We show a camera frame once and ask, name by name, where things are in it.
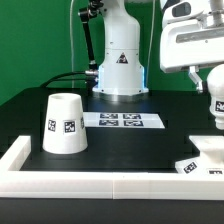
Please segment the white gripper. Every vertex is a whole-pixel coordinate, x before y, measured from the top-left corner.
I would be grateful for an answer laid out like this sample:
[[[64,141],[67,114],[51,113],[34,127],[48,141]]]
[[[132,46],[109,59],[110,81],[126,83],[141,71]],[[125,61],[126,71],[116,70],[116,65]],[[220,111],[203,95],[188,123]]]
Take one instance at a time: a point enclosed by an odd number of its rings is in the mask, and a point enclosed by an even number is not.
[[[224,0],[180,0],[165,10],[162,27],[160,68],[189,68],[188,77],[202,93],[199,68],[224,63]]]

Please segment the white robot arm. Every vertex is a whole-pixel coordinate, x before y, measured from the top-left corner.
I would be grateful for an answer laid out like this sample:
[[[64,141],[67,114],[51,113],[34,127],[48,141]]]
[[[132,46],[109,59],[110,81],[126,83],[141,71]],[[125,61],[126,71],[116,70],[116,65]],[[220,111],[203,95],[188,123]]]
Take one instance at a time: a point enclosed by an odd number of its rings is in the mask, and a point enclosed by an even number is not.
[[[148,92],[139,62],[140,25],[125,0],[103,0],[105,57],[93,91],[109,97]],[[198,70],[224,63],[224,0],[160,0],[163,12],[160,68],[187,70],[199,91]]]

